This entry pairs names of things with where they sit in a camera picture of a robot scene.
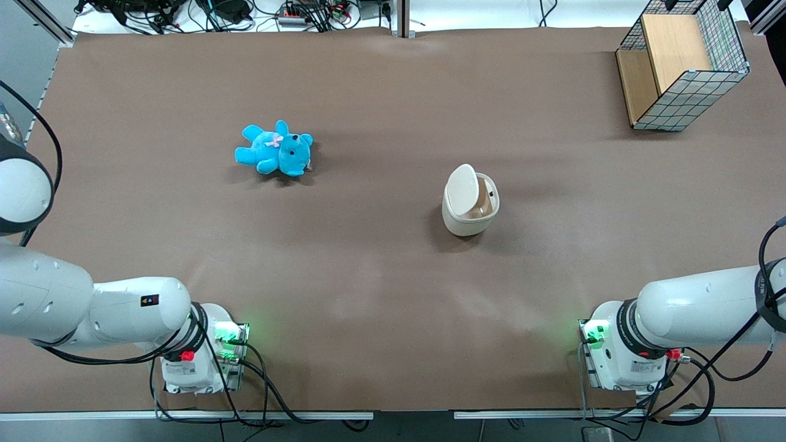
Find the wooden board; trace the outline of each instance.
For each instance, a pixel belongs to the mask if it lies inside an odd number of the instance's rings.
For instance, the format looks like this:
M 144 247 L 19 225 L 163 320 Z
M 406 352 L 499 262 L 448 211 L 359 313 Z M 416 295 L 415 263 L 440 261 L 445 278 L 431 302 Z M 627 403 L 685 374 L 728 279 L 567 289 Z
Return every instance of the wooden board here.
M 616 54 L 628 119 L 633 126 L 658 99 L 655 76 L 646 50 L 618 50 Z
M 658 94 L 662 94 L 690 69 L 711 71 L 712 63 L 693 15 L 641 16 Z

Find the power strip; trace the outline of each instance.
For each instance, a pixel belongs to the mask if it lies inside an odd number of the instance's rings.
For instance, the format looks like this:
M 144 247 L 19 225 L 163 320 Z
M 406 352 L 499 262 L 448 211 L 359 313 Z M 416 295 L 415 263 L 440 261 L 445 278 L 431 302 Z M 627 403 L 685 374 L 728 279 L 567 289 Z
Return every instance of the power strip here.
M 287 4 L 281 5 L 281 8 L 278 10 L 278 24 L 283 28 L 305 28 L 308 26 L 306 17 L 295 8 L 287 7 Z

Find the pink bow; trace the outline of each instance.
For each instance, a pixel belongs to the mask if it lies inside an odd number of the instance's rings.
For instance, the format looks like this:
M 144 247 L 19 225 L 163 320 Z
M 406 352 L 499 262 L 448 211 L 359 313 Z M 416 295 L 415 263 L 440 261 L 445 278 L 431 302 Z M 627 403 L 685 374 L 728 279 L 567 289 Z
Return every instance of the pink bow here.
M 273 141 L 266 142 L 265 145 L 271 145 L 273 147 L 278 147 L 278 142 L 283 140 L 284 137 L 280 136 L 279 134 L 273 134 Z

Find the blue teddy bear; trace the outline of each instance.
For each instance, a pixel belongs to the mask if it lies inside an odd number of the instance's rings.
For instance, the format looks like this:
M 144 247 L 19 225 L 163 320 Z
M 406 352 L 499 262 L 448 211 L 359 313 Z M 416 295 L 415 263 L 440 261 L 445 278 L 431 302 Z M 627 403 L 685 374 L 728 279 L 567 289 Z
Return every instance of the blue teddy bear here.
M 256 166 L 261 174 L 268 175 L 278 169 L 298 177 L 309 168 L 314 139 L 309 134 L 290 134 L 283 120 L 278 120 L 275 132 L 252 124 L 243 130 L 243 137 L 251 142 L 251 147 L 235 149 L 235 161 Z

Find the red connector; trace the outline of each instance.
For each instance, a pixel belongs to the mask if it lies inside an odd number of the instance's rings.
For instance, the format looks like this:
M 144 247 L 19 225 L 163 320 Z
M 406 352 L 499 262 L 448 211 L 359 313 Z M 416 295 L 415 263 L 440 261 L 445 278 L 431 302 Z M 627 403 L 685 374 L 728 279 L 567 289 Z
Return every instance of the red connector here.
M 666 350 L 666 357 L 676 361 L 682 357 L 682 352 L 680 352 L 679 348 L 672 348 L 671 350 Z

